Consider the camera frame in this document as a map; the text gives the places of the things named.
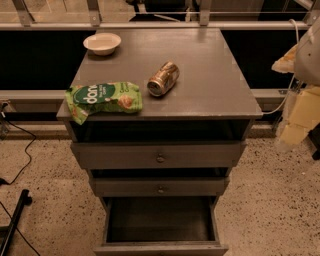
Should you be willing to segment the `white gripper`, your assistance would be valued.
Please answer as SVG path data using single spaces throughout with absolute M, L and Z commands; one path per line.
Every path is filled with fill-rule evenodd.
M 294 45 L 271 67 L 278 73 L 293 73 L 297 45 Z M 320 123 L 320 87 L 311 86 L 302 90 L 289 116 L 289 123 L 278 128 L 279 140 L 287 145 L 298 145 Z

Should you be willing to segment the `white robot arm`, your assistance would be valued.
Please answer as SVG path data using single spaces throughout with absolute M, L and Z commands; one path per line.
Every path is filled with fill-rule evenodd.
M 307 85 L 286 105 L 284 123 L 278 129 L 282 144 L 298 145 L 320 123 L 320 18 L 271 69 L 279 73 L 293 73 Z

